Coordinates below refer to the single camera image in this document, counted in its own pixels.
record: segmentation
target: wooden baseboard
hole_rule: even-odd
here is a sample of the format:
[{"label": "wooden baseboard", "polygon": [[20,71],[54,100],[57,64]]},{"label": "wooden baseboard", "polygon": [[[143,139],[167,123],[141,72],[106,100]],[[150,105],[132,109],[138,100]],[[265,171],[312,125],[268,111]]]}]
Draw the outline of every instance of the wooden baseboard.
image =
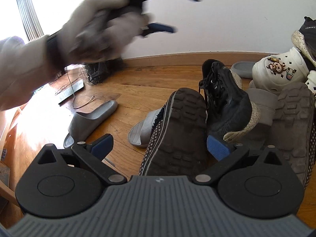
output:
[{"label": "wooden baseboard", "polygon": [[268,56],[262,52],[192,52],[125,59],[127,67],[202,65],[207,59],[215,59],[231,66],[238,61],[259,61]]}]

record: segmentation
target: cable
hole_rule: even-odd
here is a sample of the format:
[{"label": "cable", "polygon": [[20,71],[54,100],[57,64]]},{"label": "cable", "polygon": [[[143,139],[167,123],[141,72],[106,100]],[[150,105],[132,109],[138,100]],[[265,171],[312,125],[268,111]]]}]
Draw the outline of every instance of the cable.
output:
[{"label": "cable", "polygon": [[69,75],[68,75],[68,69],[67,69],[67,67],[66,67],[66,73],[67,73],[67,77],[68,77],[68,80],[69,80],[69,83],[70,83],[70,84],[63,85],[61,88],[58,89],[58,91],[55,93],[55,95],[59,94],[59,93],[62,92],[64,89],[66,89],[69,85],[71,85],[72,92],[73,92],[73,94],[74,94],[74,100],[72,101],[71,106],[72,106],[72,108],[73,108],[74,110],[80,109],[80,108],[86,106],[87,104],[89,104],[90,102],[92,102],[92,101],[94,100],[94,98],[95,98],[94,95],[91,97],[90,101],[88,101],[88,102],[85,103],[84,105],[82,105],[82,106],[80,106],[80,107],[74,107],[76,97],[75,97],[74,88],[72,87],[72,83],[75,82],[75,81],[77,81],[77,80],[80,78],[80,76],[77,77],[74,81],[71,82],[71,81],[70,81],[70,78],[69,78]]}]

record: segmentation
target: gray slipper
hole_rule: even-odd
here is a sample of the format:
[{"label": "gray slipper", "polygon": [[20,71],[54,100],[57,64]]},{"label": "gray slipper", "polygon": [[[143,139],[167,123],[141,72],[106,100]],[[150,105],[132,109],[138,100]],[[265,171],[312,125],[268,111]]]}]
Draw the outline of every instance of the gray slipper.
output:
[{"label": "gray slipper", "polygon": [[278,96],[266,90],[256,88],[247,89],[246,92],[250,101],[254,102],[260,109],[260,118],[258,124],[243,138],[239,139],[238,142],[250,149],[259,150],[268,138],[272,119],[276,111]]},{"label": "gray slipper", "polygon": [[151,129],[160,109],[148,112],[145,120],[133,126],[128,133],[127,139],[131,145],[146,148],[149,144]]},{"label": "gray slipper", "polygon": [[64,148],[70,148],[78,141],[85,141],[87,137],[113,112],[118,103],[106,101],[90,113],[76,112],[68,127],[69,133],[64,140]]},{"label": "gray slipper", "polygon": [[255,63],[256,61],[239,61],[234,63],[230,70],[240,77],[252,79],[252,67]]}]

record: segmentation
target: gray glove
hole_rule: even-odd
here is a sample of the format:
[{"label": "gray glove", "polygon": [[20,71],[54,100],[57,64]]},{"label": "gray glove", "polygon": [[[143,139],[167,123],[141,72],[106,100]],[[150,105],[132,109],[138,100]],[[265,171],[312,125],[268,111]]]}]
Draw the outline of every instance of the gray glove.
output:
[{"label": "gray glove", "polygon": [[70,20],[58,32],[58,45],[67,64],[98,62],[115,59],[124,47],[148,25],[148,17],[136,12],[128,12],[108,22],[102,32],[92,31],[84,36],[88,49],[82,51],[82,34],[98,14],[109,13],[112,9],[126,6],[128,0],[84,0],[73,12]]}]

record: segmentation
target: white crocs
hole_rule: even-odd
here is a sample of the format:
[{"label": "white crocs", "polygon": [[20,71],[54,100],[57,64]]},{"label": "white crocs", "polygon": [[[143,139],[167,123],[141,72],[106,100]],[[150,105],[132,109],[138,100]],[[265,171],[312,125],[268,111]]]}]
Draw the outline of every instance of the white crocs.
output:
[{"label": "white crocs", "polygon": [[309,70],[296,47],[286,53],[268,56],[252,68],[256,88],[279,95],[282,89],[294,82],[305,82]]},{"label": "white crocs", "polygon": [[309,90],[312,91],[312,93],[316,93],[316,71],[315,70],[311,70],[311,72],[309,72],[309,75],[307,76],[307,81],[306,83]]}]

